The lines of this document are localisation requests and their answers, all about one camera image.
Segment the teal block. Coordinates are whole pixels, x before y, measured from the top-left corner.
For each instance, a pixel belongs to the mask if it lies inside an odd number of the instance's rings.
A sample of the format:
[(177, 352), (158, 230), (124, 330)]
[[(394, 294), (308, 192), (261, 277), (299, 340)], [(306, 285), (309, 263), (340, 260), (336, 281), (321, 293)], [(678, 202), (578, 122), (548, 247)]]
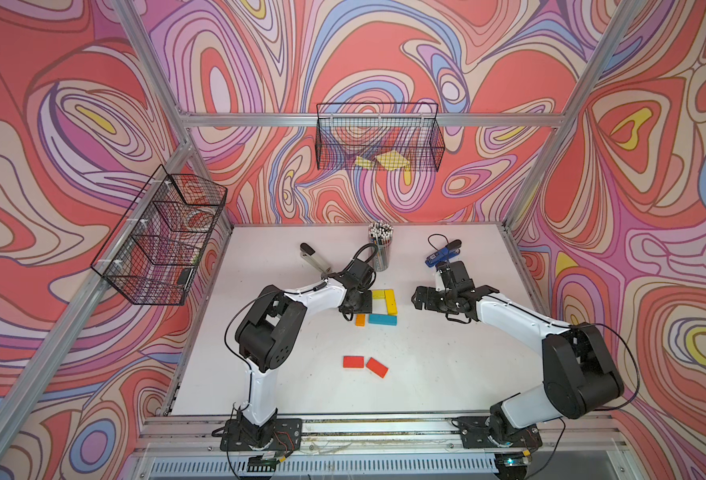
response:
[(397, 317), (393, 315), (387, 315), (387, 314), (369, 314), (368, 315), (368, 323), (372, 325), (381, 325), (381, 326), (396, 326), (397, 325)]

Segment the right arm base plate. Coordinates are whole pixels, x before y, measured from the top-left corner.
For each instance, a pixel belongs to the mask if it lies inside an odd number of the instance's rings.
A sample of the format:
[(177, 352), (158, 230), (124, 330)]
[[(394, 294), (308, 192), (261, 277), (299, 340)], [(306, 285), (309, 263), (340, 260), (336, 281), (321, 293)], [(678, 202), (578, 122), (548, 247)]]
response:
[(536, 451), (543, 442), (535, 425), (525, 429), (509, 426), (501, 417), (460, 416), (449, 420), (465, 449), (519, 449)]

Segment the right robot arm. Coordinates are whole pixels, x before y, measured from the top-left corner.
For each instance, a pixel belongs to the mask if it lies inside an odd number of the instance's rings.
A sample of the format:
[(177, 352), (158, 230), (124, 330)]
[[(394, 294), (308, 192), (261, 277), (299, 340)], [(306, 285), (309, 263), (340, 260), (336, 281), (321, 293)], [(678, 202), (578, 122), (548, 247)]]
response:
[(508, 446), (540, 422), (607, 410), (610, 401), (623, 395), (624, 381), (602, 335), (608, 326), (571, 325), (526, 308), (495, 287), (477, 286), (456, 259), (461, 246), (454, 240), (425, 258), (426, 266), (435, 270), (435, 285), (417, 287), (413, 306), (438, 312), (448, 321), (464, 316), (468, 322), (495, 327), (542, 360), (540, 385), (490, 407), (484, 426), (490, 442)]

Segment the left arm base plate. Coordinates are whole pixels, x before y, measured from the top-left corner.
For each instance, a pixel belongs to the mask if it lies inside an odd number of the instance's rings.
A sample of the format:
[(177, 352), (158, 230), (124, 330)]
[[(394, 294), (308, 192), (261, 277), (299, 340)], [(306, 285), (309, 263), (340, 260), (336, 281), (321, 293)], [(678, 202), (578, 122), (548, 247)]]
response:
[(300, 418), (278, 418), (263, 426), (255, 426), (246, 419), (227, 420), (220, 439), (224, 452), (290, 453), (302, 445), (303, 422)]

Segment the yellow block vertical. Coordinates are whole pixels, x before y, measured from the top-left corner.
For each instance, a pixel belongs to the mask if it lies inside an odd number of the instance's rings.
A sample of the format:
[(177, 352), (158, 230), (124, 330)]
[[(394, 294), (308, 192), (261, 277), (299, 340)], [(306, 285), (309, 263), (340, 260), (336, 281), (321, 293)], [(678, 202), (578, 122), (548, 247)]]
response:
[(397, 316), (398, 315), (398, 307), (397, 307), (397, 301), (396, 301), (394, 291), (391, 289), (385, 290), (384, 291), (384, 298), (385, 298), (385, 302), (386, 302), (387, 314), (389, 316)]

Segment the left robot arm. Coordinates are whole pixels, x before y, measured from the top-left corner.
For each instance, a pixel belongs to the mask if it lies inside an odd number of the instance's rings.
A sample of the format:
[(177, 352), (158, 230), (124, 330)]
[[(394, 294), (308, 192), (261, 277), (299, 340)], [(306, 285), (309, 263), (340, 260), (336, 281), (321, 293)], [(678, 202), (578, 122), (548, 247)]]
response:
[(367, 243), (340, 271), (324, 273), (321, 280), (297, 289), (275, 285), (260, 294), (238, 315), (242, 318), (232, 353), (247, 365), (249, 379), (246, 405), (240, 415), (247, 424), (264, 427), (277, 414), (276, 372), (292, 353), (306, 318), (336, 311), (346, 321), (372, 311), (372, 287), (377, 273), (371, 262), (379, 247)]

